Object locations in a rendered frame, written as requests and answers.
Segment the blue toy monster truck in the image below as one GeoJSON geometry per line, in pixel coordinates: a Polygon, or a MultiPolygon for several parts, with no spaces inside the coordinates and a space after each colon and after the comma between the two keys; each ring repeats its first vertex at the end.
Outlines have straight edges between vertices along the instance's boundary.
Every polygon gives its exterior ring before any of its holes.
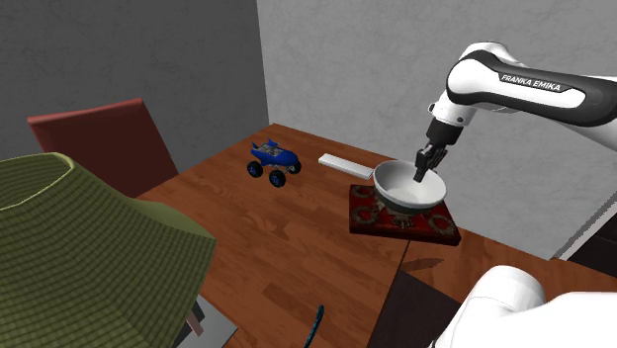
{"type": "Polygon", "coordinates": [[[247,172],[251,177],[259,178],[263,175],[265,167],[273,167],[268,175],[269,182],[275,188],[282,188],[287,182],[287,173],[296,175],[301,172],[302,163],[295,153],[280,147],[279,143],[271,138],[261,145],[254,142],[251,145],[250,152],[256,157],[256,160],[247,164],[247,172]]]}

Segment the red patterned flat box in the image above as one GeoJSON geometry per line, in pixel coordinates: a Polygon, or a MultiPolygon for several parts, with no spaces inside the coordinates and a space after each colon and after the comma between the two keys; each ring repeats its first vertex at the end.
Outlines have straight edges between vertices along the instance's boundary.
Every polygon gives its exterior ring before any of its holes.
{"type": "Polygon", "coordinates": [[[457,246],[461,234],[444,202],[424,212],[400,213],[388,208],[373,186],[351,185],[349,231],[457,246]]]}

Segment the white flat bar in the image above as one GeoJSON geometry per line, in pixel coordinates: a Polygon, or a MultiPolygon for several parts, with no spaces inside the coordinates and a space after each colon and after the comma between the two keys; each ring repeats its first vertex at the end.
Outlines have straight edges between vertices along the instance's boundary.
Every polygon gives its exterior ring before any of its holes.
{"type": "Polygon", "coordinates": [[[367,167],[329,153],[322,154],[318,158],[318,163],[364,180],[370,180],[374,173],[374,169],[371,167],[367,167]]]}

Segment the brown wooden table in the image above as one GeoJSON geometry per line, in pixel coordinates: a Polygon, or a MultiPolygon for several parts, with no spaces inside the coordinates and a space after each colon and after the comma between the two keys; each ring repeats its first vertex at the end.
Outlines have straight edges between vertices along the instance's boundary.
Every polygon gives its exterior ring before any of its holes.
{"type": "Polygon", "coordinates": [[[281,189],[247,174],[250,143],[242,140],[145,194],[217,239],[202,295],[236,324],[225,348],[298,348],[319,305],[325,316],[314,348],[367,348],[398,271],[457,302],[498,264],[533,275],[548,298],[617,291],[617,278],[570,261],[543,260],[470,231],[456,247],[353,234],[352,178],[317,160],[328,152],[375,165],[381,156],[276,124],[256,134],[269,137],[304,166],[281,189]]]}

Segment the olive green ribbed lampshade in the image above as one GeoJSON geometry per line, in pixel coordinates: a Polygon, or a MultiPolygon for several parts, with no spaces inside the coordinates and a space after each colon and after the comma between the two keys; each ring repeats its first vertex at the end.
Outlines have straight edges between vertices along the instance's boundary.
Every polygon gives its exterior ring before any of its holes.
{"type": "Polygon", "coordinates": [[[0,161],[0,348],[171,348],[216,239],[52,152],[0,161]]]}

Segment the dark robot stand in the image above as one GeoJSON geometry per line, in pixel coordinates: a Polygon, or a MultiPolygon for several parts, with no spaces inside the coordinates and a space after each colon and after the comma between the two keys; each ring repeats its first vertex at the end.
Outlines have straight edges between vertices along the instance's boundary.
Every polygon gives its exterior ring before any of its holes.
{"type": "Polygon", "coordinates": [[[367,348],[429,348],[460,305],[415,277],[398,271],[367,348]]]}

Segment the red chair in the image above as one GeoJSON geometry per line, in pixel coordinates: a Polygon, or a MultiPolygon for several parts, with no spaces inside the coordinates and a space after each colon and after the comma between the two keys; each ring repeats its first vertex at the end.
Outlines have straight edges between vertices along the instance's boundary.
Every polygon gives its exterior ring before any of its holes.
{"type": "Polygon", "coordinates": [[[28,118],[45,152],[62,153],[135,198],[178,174],[140,98],[93,109],[28,118]]]}

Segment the thin blue curved stick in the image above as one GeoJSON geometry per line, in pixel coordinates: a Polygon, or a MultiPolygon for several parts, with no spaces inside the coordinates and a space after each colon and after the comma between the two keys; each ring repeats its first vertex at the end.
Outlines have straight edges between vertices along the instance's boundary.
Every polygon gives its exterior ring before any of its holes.
{"type": "Polygon", "coordinates": [[[313,325],[311,327],[311,330],[309,332],[308,338],[307,338],[303,348],[309,348],[310,347],[312,341],[314,340],[314,338],[316,336],[318,328],[319,328],[319,326],[320,326],[320,324],[322,322],[323,316],[324,316],[324,305],[320,304],[318,306],[318,308],[317,308],[316,315],[315,315],[315,320],[313,322],[313,325]]]}

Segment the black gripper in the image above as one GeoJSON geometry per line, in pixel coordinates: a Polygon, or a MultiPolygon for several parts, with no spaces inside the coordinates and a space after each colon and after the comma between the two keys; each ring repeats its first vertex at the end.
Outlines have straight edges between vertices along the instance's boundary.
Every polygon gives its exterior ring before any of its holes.
{"type": "Polygon", "coordinates": [[[452,126],[438,119],[433,119],[426,132],[428,143],[433,146],[426,146],[416,153],[415,167],[416,172],[413,176],[415,182],[420,183],[426,172],[435,169],[448,153],[447,145],[454,145],[460,137],[463,127],[452,126]]]}

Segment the white bowl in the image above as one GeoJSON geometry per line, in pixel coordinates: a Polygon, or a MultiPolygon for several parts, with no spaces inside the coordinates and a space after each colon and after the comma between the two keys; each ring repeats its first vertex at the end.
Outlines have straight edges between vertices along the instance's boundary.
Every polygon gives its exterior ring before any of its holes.
{"type": "Polygon", "coordinates": [[[446,197],[443,179],[428,170],[420,182],[414,180],[413,162],[389,160],[373,171],[374,187],[380,200],[391,210],[412,214],[436,207],[446,197]]]}

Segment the grey flat slab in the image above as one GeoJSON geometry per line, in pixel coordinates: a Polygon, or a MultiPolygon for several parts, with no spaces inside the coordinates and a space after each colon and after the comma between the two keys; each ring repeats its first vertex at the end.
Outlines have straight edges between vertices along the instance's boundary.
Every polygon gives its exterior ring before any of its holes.
{"type": "Polygon", "coordinates": [[[185,322],[171,348],[223,348],[237,327],[201,295],[197,296],[192,313],[203,329],[197,335],[185,322]]]}

